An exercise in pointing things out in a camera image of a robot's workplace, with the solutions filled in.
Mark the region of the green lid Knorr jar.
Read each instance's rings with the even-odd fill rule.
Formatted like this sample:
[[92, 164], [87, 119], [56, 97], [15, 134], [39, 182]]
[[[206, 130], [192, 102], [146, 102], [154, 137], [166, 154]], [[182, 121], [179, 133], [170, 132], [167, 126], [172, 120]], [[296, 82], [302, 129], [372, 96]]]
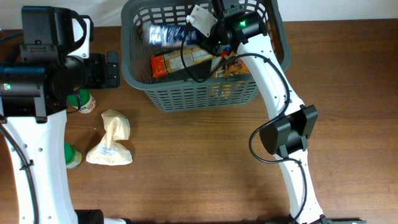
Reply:
[[80, 90], [78, 94], [69, 95], [67, 100], [78, 112], [83, 114], [91, 113], [96, 108], [96, 100], [88, 90]]

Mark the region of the orange red pasta packet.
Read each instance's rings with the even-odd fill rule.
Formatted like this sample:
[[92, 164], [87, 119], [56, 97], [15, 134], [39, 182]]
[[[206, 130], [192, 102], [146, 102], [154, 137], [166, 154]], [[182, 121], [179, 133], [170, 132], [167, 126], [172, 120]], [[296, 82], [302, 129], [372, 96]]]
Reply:
[[[183, 59], [186, 67], [192, 67], [194, 65], [213, 60], [214, 58], [216, 58], [216, 56], [198, 46], [185, 47], [183, 49]], [[150, 64], [153, 78], [165, 77], [185, 68], [182, 63], [180, 50], [175, 50], [162, 55], [152, 55], [150, 58]]]

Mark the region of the orange brown snack pouch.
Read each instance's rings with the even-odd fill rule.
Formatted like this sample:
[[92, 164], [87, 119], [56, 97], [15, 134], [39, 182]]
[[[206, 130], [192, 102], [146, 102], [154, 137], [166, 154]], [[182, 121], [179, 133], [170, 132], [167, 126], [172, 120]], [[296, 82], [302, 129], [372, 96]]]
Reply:
[[[216, 66], [218, 66], [221, 62], [229, 59], [230, 57], [236, 56], [235, 52], [229, 53], [228, 51], [224, 51], [219, 57], [214, 58], [211, 61], [211, 70], [212, 72]], [[228, 62], [226, 65], [219, 68], [215, 73], [211, 75], [211, 78], [224, 78], [224, 77], [232, 77], [240, 74], [248, 74], [249, 69], [244, 64], [241, 59], [237, 59], [232, 62]]]

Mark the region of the blue white cracker box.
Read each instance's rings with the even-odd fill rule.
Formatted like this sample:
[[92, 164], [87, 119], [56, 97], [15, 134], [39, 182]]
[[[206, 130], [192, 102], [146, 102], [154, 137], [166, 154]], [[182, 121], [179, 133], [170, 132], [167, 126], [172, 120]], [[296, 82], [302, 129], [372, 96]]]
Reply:
[[201, 36], [194, 28], [184, 25], [153, 24], [146, 22], [142, 26], [143, 39], [147, 45], [176, 48], [182, 42], [185, 45], [197, 45]]

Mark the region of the beige powder plastic bag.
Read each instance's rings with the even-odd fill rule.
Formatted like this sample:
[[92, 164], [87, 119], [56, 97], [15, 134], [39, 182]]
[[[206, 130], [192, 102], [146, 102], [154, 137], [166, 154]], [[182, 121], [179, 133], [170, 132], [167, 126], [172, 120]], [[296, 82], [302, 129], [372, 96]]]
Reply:
[[126, 141], [130, 137], [129, 120], [120, 112], [107, 110], [101, 114], [105, 134], [101, 141], [86, 155], [90, 164], [106, 166], [122, 166], [133, 162], [130, 150], [118, 141]]

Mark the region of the green lid pale jar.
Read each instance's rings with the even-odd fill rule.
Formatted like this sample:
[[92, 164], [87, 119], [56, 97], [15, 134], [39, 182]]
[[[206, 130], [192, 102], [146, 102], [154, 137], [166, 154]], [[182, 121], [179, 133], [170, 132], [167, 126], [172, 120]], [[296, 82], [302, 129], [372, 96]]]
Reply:
[[81, 163], [82, 154], [66, 142], [64, 143], [64, 154], [67, 169], [73, 169]]

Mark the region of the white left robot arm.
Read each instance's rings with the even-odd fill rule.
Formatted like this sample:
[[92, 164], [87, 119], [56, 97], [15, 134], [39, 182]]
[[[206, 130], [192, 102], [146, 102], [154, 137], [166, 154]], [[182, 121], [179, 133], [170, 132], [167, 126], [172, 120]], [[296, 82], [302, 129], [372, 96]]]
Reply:
[[64, 153], [67, 98], [109, 65], [89, 54], [93, 21], [62, 7], [24, 6], [23, 41], [1, 62], [1, 133], [14, 173], [20, 223], [121, 223], [76, 210]]

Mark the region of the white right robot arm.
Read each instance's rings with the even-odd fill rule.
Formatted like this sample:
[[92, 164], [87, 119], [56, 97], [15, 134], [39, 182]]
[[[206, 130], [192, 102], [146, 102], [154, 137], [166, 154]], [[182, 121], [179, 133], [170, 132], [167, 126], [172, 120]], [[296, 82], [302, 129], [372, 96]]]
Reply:
[[258, 12], [245, 12], [238, 1], [213, 1], [219, 20], [212, 28], [213, 42], [229, 44], [252, 75], [266, 104], [269, 121], [249, 137], [259, 135], [274, 160], [253, 157], [280, 167], [287, 187], [289, 223], [327, 223], [315, 196], [308, 168], [308, 139], [318, 117], [316, 108], [305, 106], [290, 86], [272, 49], [271, 37]]

